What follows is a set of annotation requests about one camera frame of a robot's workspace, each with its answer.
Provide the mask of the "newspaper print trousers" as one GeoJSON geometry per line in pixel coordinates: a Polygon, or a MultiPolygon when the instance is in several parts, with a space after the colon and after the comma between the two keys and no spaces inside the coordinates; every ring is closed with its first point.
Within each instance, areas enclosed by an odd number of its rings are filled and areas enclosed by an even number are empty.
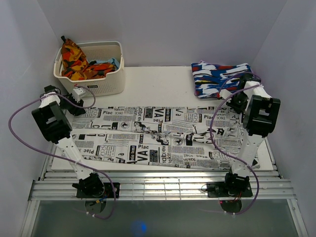
{"type": "Polygon", "coordinates": [[[237,113],[214,107],[108,107],[71,119],[83,158],[103,162],[228,170],[244,129],[237,113]]]}

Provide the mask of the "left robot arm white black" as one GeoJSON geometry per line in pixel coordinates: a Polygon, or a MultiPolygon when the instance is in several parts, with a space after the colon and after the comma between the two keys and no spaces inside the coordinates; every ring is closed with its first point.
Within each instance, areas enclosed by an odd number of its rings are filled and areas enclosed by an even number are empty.
{"type": "Polygon", "coordinates": [[[71,136],[72,127],[63,110],[74,116],[85,114],[82,97],[87,91],[76,86],[64,98],[59,97],[59,89],[50,85],[44,88],[40,106],[32,111],[32,116],[44,138],[52,142],[69,161],[78,179],[73,187],[87,196],[100,197],[105,191],[99,175],[92,169],[81,166],[83,156],[71,136]]]}

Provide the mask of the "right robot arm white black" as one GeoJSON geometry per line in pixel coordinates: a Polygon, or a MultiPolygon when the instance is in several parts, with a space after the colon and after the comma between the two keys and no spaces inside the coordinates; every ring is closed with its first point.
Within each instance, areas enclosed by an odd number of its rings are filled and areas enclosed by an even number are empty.
{"type": "Polygon", "coordinates": [[[229,196],[250,197],[249,176],[253,161],[261,143],[275,129],[281,100],[270,96],[261,80],[246,72],[240,74],[237,93],[227,105],[243,114],[244,136],[237,160],[225,175],[223,190],[229,196]]]}

